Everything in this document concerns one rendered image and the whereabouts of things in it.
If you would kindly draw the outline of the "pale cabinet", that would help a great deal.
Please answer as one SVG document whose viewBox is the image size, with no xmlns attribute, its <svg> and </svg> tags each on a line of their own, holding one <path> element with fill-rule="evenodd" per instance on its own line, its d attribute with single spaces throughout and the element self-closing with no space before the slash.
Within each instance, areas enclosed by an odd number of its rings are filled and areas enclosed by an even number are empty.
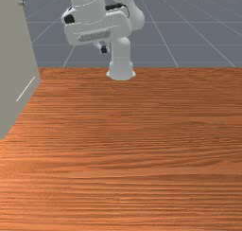
<svg viewBox="0 0 242 231">
<path fill-rule="evenodd" d="M 41 79 L 24 0 L 0 0 L 0 139 L 4 139 Z"/>
</svg>

